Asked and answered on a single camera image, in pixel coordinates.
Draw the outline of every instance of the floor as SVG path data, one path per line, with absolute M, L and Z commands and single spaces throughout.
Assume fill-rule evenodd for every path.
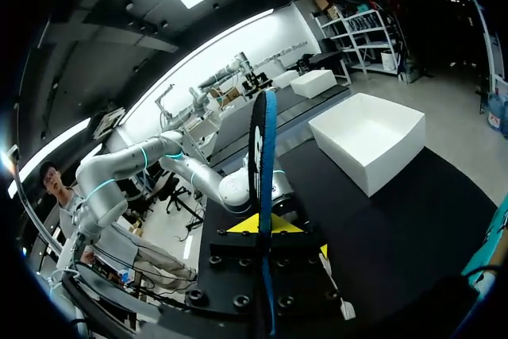
M 479 114 L 479 96 L 472 81 L 459 80 L 453 74 L 421 78 L 406 85 L 396 77 L 361 73 L 352 75 L 353 93 L 367 93 L 400 103 L 425 113 L 427 147 L 459 168 L 496 204 L 508 191 L 508 141 L 490 129 L 486 116 Z M 189 183 L 183 185 L 192 190 Z M 197 202 L 183 199 L 192 208 Z M 157 202 L 144 224 L 144 238 L 169 251 L 193 268 L 198 267 L 201 227 L 188 238 L 185 224 L 191 215 L 185 210 L 170 209 Z
M 497 205 L 508 193 L 508 141 L 479 114 L 474 81 L 454 72 L 406 85 L 395 76 L 352 75 L 353 93 L 365 93 L 425 113 L 426 146 L 467 175 Z

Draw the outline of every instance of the yellow triangle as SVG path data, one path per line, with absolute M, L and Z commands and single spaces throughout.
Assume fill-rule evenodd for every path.
M 245 230 L 250 233 L 258 233 L 260 225 L 260 215 L 253 214 L 250 218 L 243 220 L 240 224 L 236 224 L 233 228 L 228 229 L 228 232 L 241 233 Z M 280 233 L 283 230 L 289 233 L 303 232 L 300 228 L 280 218 L 276 214 L 271 214 L 271 232 Z M 328 258 L 328 245 L 321 246 L 321 251 Z

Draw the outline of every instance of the white bucket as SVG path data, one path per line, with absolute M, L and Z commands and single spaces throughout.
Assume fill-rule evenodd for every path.
M 391 51 L 381 52 L 381 61 L 383 62 L 383 69 L 385 71 L 394 71 L 397 69 L 397 54 L 395 54 L 394 60 L 394 55 L 391 54 Z

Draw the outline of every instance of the black hair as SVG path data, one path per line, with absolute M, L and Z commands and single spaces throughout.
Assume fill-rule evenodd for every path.
M 44 186 L 44 177 L 48 173 L 49 168 L 55 168 L 58 171 L 58 167 L 53 162 L 50 162 L 49 160 L 45 161 L 39 167 L 39 180 L 40 180 L 40 184 L 42 184 L 42 186 Z

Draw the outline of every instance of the white cardboard box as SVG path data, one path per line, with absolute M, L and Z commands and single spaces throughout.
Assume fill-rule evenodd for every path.
M 369 197 L 425 146 L 425 115 L 355 94 L 309 121 L 317 145 Z
M 299 77 L 297 71 L 285 71 L 281 75 L 278 75 L 272 80 L 271 85 L 274 87 L 279 87 L 283 89 L 284 87 L 289 86 L 289 82 L 292 79 L 297 79 Z
M 291 80 L 293 92 L 307 98 L 314 98 L 335 85 L 337 80 L 332 71 L 310 71 Z

